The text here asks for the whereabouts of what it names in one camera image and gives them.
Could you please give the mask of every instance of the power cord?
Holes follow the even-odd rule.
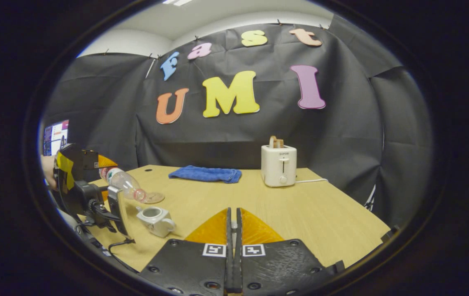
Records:
[[[123,266],[125,266],[126,269],[134,272],[134,273],[139,273],[139,271],[135,270],[134,268],[131,268],[130,266],[128,266],[125,262],[119,260],[118,257],[116,257],[116,255],[114,255],[112,253],[112,251],[110,249],[112,249],[112,247],[115,247],[117,245],[122,245],[122,244],[129,244],[129,243],[135,243],[135,240],[133,239],[130,239],[130,238],[126,238],[124,241],[122,242],[119,242],[119,243],[113,243],[113,244],[110,244],[108,246],[108,252],[110,253],[110,255],[112,255],[112,257],[114,257],[114,259],[118,260],[119,263],[121,263]]]
[[[328,180],[328,179],[320,178],[320,179],[316,179],[316,180],[298,180],[295,183],[318,182],[320,180]]]

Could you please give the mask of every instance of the foam letter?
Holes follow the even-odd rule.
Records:
[[[164,81],[167,81],[169,77],[176,72],[176,64],[178,64],[178,60],[176,57],[179,55],[179,52],[175,52],[169,58],[161,64],[160,69],[163,69],[163,73],[165,74],[165,77],[163,78]]]
[[[173,123],[178,120],[183,110],[183,100],[185,99],[185,94],[189,91],[189,88],[182,88],[176,90],[174,94],[176,95],[176,106],[174,111],[171,114],[167,114],[167,102],[172,96],[170,92],[163,94],[158,97],[158,109],[156,110],[156,120],[161,124]]]
[[[198,57],[202,58],[204,56],[207,56],[208,54],[211,53],[211,46],[212,44],[209,42],[197,45],[195,46],[195,48],[193,48],[193,51],[191,51],[191,53],[187,56],[187,58],[189,60],[193,60]]]
[[[225,114],[229,114],[236,97],[236,105],[233,111],[237,114],[255,113],[260,110],[260,106],[255,102],[253,93],[253,78],[257,75],[255,71],[241,71],[237,73],[231,86],[227,88],[220,77],[212,77],[203,81],[203,86],[207,90],[206,109],[203,116],[215,117],[220,114],[216,107],[216,101]]]
[[[261,30],[247,31],[242,33],[242,44],[249,47],[255,45],[263,45],[267,42],[266,36]]]
[[[299,107],[302,109],[322,109],[326,107],[326,102],[321,99],[319,87],[315,80],[317,68],[305,65],[294,65],[290,68],[299,79],[300,84],[300,100]]]
[[[297,38],[306,45],[319,46],[322,42],[319,40],[313,40],[310,36],[315,36],[313,32],[306,32],[304,29],[295,29],[289,31],[291,34],[295,34]]]

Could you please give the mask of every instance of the person's hand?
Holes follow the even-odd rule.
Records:
[[[50,188],[53,190],[57,190],[57,183],[56,180],[53,178],[53,165],[56,160],[55,155],[51,157],[45,157],[41,155],[41,166],[42,172],[46,181],[50,185]]]

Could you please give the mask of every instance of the orange letter u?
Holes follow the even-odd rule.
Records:
[[[176,90],[174,94],[176,95],[176,106],[174,111],[171,114],[167,114],[167,103],[169,98],[172,96],[172,93],[168,92],[158,97],[158,109],[156,110],[156,120],[160,124],[173,123],[178,120],[183,110],[183,100],[185,99],[185,94],[189,91],[189,88],[182,88]]]

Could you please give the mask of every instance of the letter m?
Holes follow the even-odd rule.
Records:
[[[236,105],[233,111],[237,114],[255,113],[260,110],[260,106],[255,102],[253,93],[253,78],[257,74],[255,71],[241,71],[237,73],[231,86],[227,88],[220,77],[212,77],[203,81],[206,88],[207,101],[203,116],[206,118],[216,117],[220,114],[220,109],[216,107],[216,101],[225,114],[229,114],[236,98]]]

